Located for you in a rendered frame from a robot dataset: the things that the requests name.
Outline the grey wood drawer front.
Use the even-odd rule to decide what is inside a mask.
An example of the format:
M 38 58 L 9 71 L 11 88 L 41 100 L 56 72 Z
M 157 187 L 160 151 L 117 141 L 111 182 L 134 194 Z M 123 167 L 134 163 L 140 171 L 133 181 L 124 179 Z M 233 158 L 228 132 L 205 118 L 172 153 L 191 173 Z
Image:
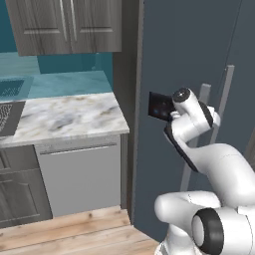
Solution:
M 0 148 L 0 172 L 15 172 L 38 167 L 37 155 L 32 145 Z

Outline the grey wood wall cupboard door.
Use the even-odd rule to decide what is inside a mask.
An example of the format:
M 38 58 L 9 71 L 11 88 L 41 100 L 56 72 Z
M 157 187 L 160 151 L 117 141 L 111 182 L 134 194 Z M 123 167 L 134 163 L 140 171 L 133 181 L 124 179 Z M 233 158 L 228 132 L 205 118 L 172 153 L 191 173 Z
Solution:
M 122 50 L 122 0 L 74 0 L 77 42 L 74 38 L 70 0 L 67 5 L 74 53 Z
M 20 56 L 69 54 L 71 43 L 64 13 L 68 42 L 65 42 L 59 0 L 5 0 Z

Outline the dark blue freezer door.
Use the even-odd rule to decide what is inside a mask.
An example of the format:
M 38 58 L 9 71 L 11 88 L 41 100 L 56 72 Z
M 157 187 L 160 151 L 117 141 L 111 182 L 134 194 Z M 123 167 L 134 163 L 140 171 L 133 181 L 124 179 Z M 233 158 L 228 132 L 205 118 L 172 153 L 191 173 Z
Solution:
M 167 225 L 154 213 L 155 199 L 180 188 L 184 160 L 166 140 L 165 122 L 148 115 L 151 92 L 170 95 L 211 86 L 219 107 L 223 76 L 242 0 L 144 0 L 134 226 L 161 241 Z

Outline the light grey dishwasher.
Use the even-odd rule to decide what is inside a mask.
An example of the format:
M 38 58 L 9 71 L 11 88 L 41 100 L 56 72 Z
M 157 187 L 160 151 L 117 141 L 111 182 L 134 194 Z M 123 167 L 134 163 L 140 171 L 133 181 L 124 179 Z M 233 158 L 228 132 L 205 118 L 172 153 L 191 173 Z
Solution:
M 51 149 L 115 142 L 95 149 L 40 155 Z M 80 138 L 36 145 L 54 217 L 121 204 L 121 138 Z

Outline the grey wood fridge housing panel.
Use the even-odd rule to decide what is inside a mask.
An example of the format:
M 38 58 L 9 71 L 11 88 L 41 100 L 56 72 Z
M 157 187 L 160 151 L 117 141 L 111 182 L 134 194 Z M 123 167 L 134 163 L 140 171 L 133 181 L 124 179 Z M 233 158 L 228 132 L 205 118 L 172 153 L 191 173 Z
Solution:
M 129 133 L 121 135 L 122 200 L 130 224 L 134 223 L 133 159 L 136 124 L 136 92 L 142 39 L 143 0 L 123 0 L 122 50 L 113 53 L 114 94 L 126 119 Z

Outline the dark blue fridge door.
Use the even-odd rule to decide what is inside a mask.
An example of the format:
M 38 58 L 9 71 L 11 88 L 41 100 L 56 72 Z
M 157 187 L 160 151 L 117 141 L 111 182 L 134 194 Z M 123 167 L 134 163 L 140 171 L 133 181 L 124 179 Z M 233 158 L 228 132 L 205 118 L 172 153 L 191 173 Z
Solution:
M 242 0 L 231 39 L 227 66 L 234 65 L 227 104 L 216 142 L 234 146 L 255 164 L 255 0 Z M 223 88 L 217 97 L 217 104 Z M 210 143 L 212 131 L 199 139 Z

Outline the dark grey sink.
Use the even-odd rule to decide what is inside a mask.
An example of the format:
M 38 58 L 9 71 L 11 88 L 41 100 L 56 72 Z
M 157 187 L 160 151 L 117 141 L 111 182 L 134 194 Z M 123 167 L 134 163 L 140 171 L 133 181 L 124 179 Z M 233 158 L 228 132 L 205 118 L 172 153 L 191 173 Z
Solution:
M 26 102 L 0 103 L 0 136 L 14 135 Z

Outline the grey wood base cupboard door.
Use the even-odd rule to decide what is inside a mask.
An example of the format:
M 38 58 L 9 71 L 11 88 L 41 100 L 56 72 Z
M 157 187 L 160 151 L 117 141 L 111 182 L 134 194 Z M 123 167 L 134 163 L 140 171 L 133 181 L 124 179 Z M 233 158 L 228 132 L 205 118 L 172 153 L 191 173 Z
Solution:
M 0 174 L 0 229 L 52 218 L 39 168 Z

